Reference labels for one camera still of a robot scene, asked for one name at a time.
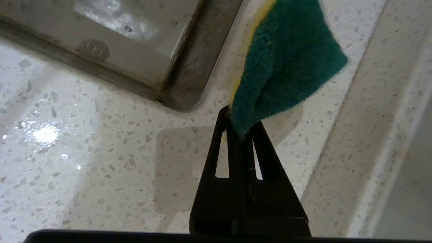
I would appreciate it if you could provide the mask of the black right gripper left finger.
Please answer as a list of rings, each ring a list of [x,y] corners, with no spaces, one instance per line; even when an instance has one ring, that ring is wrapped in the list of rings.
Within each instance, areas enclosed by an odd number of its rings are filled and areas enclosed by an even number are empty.
[[[189,217],[194,235],[236,235],[247,214],[247,175],[250,156],[239,142],[229,118],[229,106],[218,114],[207,158]],[[228,178],[216,177],[223,133],[228,138]]]

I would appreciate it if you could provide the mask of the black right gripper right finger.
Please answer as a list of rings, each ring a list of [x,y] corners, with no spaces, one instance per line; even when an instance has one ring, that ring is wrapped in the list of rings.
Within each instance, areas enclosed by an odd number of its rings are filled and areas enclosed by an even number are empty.
[[[309,236],[307,215],[261,122],[244,140],[247,217],[253,235]]]

